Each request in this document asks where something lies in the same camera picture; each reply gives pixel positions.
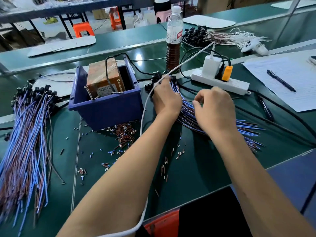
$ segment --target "black pen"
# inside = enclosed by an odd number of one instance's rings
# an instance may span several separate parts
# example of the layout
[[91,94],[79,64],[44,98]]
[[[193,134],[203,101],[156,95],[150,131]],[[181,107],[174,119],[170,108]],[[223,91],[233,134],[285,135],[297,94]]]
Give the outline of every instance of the black pen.
[[280,82],[282,85],[284,85],[287,89],[289,89],[290,91],[296,92],[296,90],[290,86],[288,83],[286,83],[285,81],[283,81],[280,77],[278,77],[276,74],[274,74],[272,71],[267,70],[267,74],[269,76],[271,76],[272,78],[276,79],[278,82]]
[[267,105],[265,104],[265,102],[263,101],[263,98],[257,94],[257,99],[258,101],[260,102],[260,104],[262,105],[263,109],[264,109],[264,112],[265,114],[267,115],[267,119],[269,121],[272,121],[274,122],[274,117],[272,115],[272,112],[269,110],[269,108],[267,107]]

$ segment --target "orange box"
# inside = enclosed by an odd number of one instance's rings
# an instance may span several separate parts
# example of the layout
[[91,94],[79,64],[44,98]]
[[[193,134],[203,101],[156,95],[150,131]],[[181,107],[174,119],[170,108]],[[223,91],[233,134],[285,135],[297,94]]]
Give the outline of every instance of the orange box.
[[[120,85],[122,91],[125,91],[123,79],[115,58],[109,58],[107,60],[107,74],[110,84],[114,87],[116,92],[120,92]],[[105,60],[89,65],[87,86],[93,98],[111,95],[112,89],[106,79]]]

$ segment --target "power strip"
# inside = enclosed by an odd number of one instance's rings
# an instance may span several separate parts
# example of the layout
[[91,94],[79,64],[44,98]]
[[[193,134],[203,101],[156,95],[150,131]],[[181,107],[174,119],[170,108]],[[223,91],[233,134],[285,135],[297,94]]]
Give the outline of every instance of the power strip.
[[251,94],[251,92],[248,91],[249,83],[232,78],[224,82],[215,78],[204,77],[201,69],[194,70],[191,74],[191,79],[209,86],[220,87],[225,91],[234,92],[242,96]]

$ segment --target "purple plastic bin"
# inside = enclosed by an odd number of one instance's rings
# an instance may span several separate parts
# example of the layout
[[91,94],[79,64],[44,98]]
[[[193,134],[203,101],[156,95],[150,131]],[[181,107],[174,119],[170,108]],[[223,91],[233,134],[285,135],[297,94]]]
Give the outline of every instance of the purple plastic bin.
[[95,100],[90,99],[84,88],[87,72],[81,66],[76,69],[68,109],[77,111],[94,131],[140,119],[142,116],[144,108],[140,88],[126,56],[124,61],[125,66],[119,69],[126,91]]

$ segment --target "smartphone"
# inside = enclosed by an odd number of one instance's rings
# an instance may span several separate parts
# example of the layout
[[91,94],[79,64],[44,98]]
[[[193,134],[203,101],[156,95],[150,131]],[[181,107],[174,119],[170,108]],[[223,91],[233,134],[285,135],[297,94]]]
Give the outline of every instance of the smartphone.
[[308,60],[316,66],[316,56],[310,56]]

